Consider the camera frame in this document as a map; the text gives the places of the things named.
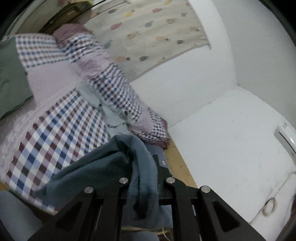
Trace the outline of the grey sleeve forearm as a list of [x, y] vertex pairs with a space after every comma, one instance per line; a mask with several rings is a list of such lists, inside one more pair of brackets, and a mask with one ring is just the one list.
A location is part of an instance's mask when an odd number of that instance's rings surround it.
[[1, 191], [1, 231], [10, 240], [29, 240], [43, 223], [9, 191]]

